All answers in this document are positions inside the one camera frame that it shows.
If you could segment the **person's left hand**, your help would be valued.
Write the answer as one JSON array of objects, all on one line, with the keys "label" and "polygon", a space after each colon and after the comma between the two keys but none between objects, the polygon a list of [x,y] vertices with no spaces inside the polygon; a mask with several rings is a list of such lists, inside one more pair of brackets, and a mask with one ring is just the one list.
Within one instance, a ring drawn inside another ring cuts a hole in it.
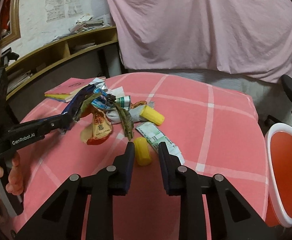
[{"label": "person's left hand", "polygon": [[18,153],[15,153],[10,164],[6,164],[5,169],[0,166],[0,178],[3,177],[5,171],[8,171],[7,192],[15,196],[22,194],[24,191],[24,182],[20,165],[20,155]]}]

